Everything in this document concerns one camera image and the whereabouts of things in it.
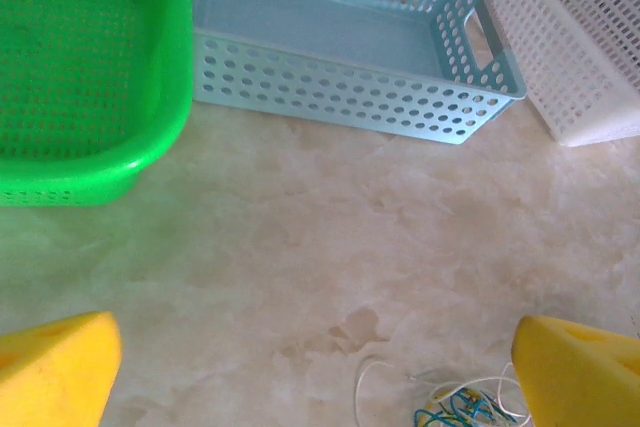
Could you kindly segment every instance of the blue wire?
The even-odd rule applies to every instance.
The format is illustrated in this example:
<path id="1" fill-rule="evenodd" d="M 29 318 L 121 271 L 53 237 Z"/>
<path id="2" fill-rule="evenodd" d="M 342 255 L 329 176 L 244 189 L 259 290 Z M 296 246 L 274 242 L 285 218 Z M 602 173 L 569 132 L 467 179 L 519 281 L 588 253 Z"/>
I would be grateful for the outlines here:
<path id="1" fill-rule="evenodd" d="M 488 393 L 481 391 L 484 397 L 476 397 L 471 393 L 467 388 L 462 388 L 455 392 L 449 398 L 449 405 L 451 406 L 451 413 L 447 411 L 445 405 L 440 402 L 440 407 L 443 409 L 439 412 L 433 413 L 426 409 L 418 409 L 413 414 L 413 424 L 414 427 L 421 427 L 419 425 L 419 416 L 421 414 L 427 415 L 429 419 L 423 424 L 426 425 L 434 420 L 439 420 L 442 424 L 447 425 L 448 427 L 474 427 L 477 425 L 475 420 L 478 415 L 485 416 L 489 421 L 496 422 L 497 419 L 493 415 L 491 408 L 493 411 L 497 412 L 501 417 L 507 419 L 510 422 L 515 423 L 515 419 L 513 416 L 504 412 L 500 405 L 495 401 L 495 399 L 489 395 Z M 462 401 L 462 406 L 456 406 L 455 400 L 459 399 Z M 452 423 L 448 419 L 442 417 L 442 414 L 446 413 L 447 415 L 455 415 L 457 420 L 454 421 L 456 423 Z"/>

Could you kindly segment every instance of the yellow triangular object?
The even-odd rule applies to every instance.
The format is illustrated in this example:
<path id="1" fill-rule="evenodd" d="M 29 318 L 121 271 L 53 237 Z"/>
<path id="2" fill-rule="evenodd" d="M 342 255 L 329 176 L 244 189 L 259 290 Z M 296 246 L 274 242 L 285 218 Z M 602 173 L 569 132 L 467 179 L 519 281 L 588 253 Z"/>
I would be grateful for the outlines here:
<path id="1" fill-rule="evenodd" d="M 121 359 L 107 312 L 1 336 L 0 426 L 96 427 Z"/>
<path id="2" fill-rule="evenodd" d="M 640 425 L 640 340 L 524 317 L 511 356 L 536 427 Z"/>

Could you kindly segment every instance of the basket hole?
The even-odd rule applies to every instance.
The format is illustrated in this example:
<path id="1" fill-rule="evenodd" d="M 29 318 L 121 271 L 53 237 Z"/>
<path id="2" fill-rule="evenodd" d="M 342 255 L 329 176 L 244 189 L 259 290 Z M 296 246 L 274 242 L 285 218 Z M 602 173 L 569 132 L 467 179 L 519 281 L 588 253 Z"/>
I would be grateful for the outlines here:
<path id="1" fill-rule="evenodd" d="M 483 70 L 487 65 L 493 62 L 493 53 L 491 52 L 491 47 L 489 47 L 489 41 L 487 40 L 484 29 L 482 28 L 478 14 L 475 11 L 468 17 L 464 24 L 464 28 L 467 32 L 467 38 L 474 38 L 474 42 L 471 45 L 471 51 L 473 52 L 473 58 L 476 61 L 478 69 Z M 473 30 L 478 30 L 480 35 L 476 36 L 473 33 Z"/>

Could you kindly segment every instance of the beige floor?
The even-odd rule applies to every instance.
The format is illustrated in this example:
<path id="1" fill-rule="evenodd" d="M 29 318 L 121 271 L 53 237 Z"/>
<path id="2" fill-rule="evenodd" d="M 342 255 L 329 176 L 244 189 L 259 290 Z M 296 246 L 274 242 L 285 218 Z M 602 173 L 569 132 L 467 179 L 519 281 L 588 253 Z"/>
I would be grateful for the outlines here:
<path id="1" fill-rule="evenodd" d="M 497 373 L 518 319 L 640 325 L 640 139 L 520 103 L 462 146 L 195 105 L 103 207 L 0 209 L 0 330 L 113 310 L 108 427 L 411 425 L 400 373 Z"/>

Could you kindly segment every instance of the tangled wires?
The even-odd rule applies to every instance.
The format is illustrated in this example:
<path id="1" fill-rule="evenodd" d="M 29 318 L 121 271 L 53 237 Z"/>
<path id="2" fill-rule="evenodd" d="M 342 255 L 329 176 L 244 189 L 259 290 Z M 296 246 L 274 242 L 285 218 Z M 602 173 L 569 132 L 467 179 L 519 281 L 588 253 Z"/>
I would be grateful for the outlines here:
<path id="1" fill-rule="evenodd" d="M 361 365 L 353 391 L 353 408 L 358 427 L 362 427 L 358 413 L 358 391 L 365 373 L 375 364 L 393 367 L 392 364 L 377 357 L 372 357 L 367 363 Z M 415 411 L 414 427 L 524 427 L 531 420 L 531 414 L 508 410 L 502 399 L 504 383 L 520 388 L 517 380 L 506 376 L 507 370 L 512 366 L 511 363 L 505 365 L 499 376 L 436 385 L 427 398 L 426 407 Z M 434 385 L 414 376 L 408 375 L 407 378 Z M 498 382 L 495 395 L 486 389 L 477 388 L 478 384 L 488 381 Z"/>

